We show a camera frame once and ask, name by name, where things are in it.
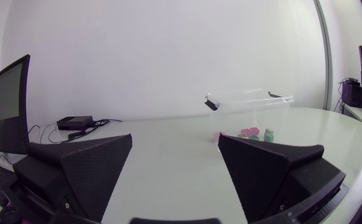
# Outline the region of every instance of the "small object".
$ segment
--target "small object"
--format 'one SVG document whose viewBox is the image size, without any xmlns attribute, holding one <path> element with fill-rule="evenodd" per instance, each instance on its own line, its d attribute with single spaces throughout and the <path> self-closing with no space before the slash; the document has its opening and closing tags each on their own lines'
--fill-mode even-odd
<svg viewBox="0 0 362 224">
<path fill-rule="evenodd" d="M 251 136 L 252 134 L 250 134 L 250 129 L 246 128 L 246 129 L 242 129 L 241 130 L 242 134 L 245 134 L 246 136 Z"/>
<path fill-rule="evenodd" d="M 273 134 L 266 133 L 266 134 L 264 135 L 264 141 L 265 141 L 265 142 L 273 142 L 273 141 L 274 141 L 274 135 L 273 135 Z"/>
<path fill-rule="evenodd" d="M 246 136 L 253 136 L 253 135 L 258 135 L 260 133 L 260 130 L 256 127 L 250 128 L 250 129 L 242 129 L 241 130 L 242 134 L 245 134 Z"/>
<path fill-rule="evenodd" d="M 77 133 L 69 134 L 69 140 L 73 140 L 75 137 L 77 137 L 77 136 L 82 136 L 82 135 L 84 135 L 84 134 L 86 134 L 85 131 L 79 131 L 79 132 L 77 132 Z"/>
<path fill-rule="evenodd" d="M 225 131 L 216 131 L 216 132 L 214 132 L 214 134 L 212 135 L 212 138 L 214 139 L 214 141 L 218 141 L 219 136 L 221 134 L 225 134 Z"/>
<path fill-rule="evenodd" d="M 70 116 L 61 119 L 57 123 L 57 128 L 59 130 L 79 130 L 85 131 L 90 128 L 92 122 L 92 116 Z"/>
<path fill-rule="evenodd" d="M 265 130 L 265 133 L 266 133 L 266 134 L 274 134 L 274 130 L 267 128 L 267 129 Z"/>
<path fill-rule="evenodd" d="M 260 141 L 260 138 L 258 138 L 258 136 L 256 136 L 256 135 L 249 136 L 249 139 Z"/>
<path fill-rule="evenodd" d="M 256 136 L 258 134 L 260 134 L 260 130 L 258 128 L 256 128 L 256 127 L 250 128 L 250 132 L 252 133 L 252 135 L 256 135 Z"/>
<path fill-rule="evenodd" d="M 237 137 L 238 137 L 238 138 L 244 138 L 244 137 L 247 137 L 247 136 L 242 133 L 242 134 L 238 134 Z"/>
</svg>

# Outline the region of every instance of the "cable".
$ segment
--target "cable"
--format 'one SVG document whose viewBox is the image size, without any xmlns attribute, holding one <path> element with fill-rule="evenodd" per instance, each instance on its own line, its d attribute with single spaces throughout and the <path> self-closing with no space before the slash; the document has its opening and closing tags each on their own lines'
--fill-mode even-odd
<svg viewBox="0 0 362 224">
<path fill-rule="evenodd" d="M 117 119 L 102 119 L 102 120 L 123 122 L 122 120 L 117 120 Z"/>
<path fill-rule="evenodd" d="M 54 144 L 58 144 L 58 143 L 62 143 L 62 142 L 64 142 L 64 141 L 67 141 L 67 140 L 64 140 L 64 141 L 57 141 L 57 142 L 55 142 L 55 141 L 50 140 L 50 135 L 51 135 L 53 132 L 57 131 L 57 130 L 56 130 L 56 127 L 57 127 L 57 125 L 55 126 L 55 129 L 52 130 L 52 131 L 49 133 L 49 135 L 48 135 L 48 140 L 49 140 L 49 142 L 50 142 L 50 143 L 54 143 Z"/>
<path fill-rule="evenodd" d="M 85 134 L 83 134 L 83 135 L 79 135 L 79 136 L 76 136 L 76 137 L 74 137 L 74 138 L 72 138 L 72 139 L 68 139 L 68 140 L 64 140 L 64 141 L 52 141 L 52 140 L 50 139 L 50 135 L 51 135 L 53 132 L 57 131 L 57 130 L 56 130 L 57 125 L 56 125 L 55 129 L 52 130 L 52 131 L 49 133 L 49 135 L 48 135 L 48 140 L 49 140 L 50 143 L 54 143 L 54 144 L 69 143 L 69 142 L 74 141 L 74 140 L 76 140 L 76 139 L 79 139 L 79 138 L 82 138 L 82 137 L 84 137 L 84 136 L 87 136 L 88 134 L 94 132 L 94 131 L 95 131 L 96 129 L 98 129 L 99 127 L 102 127 L 102 126 L 110 123 L 111 121 L 123 122 L 123 121 L 118 120 L 118 119 L 100 119 L 100 120 L 98 120 L 98 121 L 92 121 L 92 122 L 91 122 L 91 127 L 90 127 L 90 128 L 92 128 L 92 130 L 86 131 Z"/>
<path fill-rule="evenodd" d="M 339 107 L 338 107 L 338 110 L 341 111 L 341 106 L 342 106 L 343 102 L 340 103 L 340 100 L 343 98 L 343 94 L 340 92 L 340 88 L 341 88 L 341 85 L 342 85 L 344 82 L 346 82 L 347 79 L 348 79 L 348 78 L 344 78 L 344 79 L 342 79 L 342 80 L 338 83 L 339 85 L 338 85 L 337 91 L 338 91 L 338 93 L 341 95 L 341 97 L 340 97 L 340 99 L 337 101 L 337 104 L 336 104 L 336 106 L 335 106 L 335 109 L 333 110 L 334 112 L 336 112 L 336 108 L 337 108 L 337 105 L 338 105 L 338 104 L 340 104 Z"/>
<path fill-rule="evenodd" d="M 32 131 L 33 128 L 38 127 L 41 130 L 41 127 L 39 125 L 34 125 L 33 127 L 31 127 L 30 131 L 28 132 L 28 134 L 30 134 L 30 132 Z"/>
<path fill-rule="evenodd" d="M 10 163 L 11 165 L 13 165 L 13 163 L 11 163 L 4 155 L 0 155 L 0 158 L 4 158 L 8 163 Z"/>
<path fill-rule="evenodd" d="M 49 126 L 50 126 L 50 124 L 48 124 L 48 125 L 44 128 L 44 130 L 42 131 L 41 137 L 39 138 L 39 144 L 42 144 L 42 137 L 43 137 L 43 135 L 44 135 L 45 130 L 46 130 Z"/>
</svg>

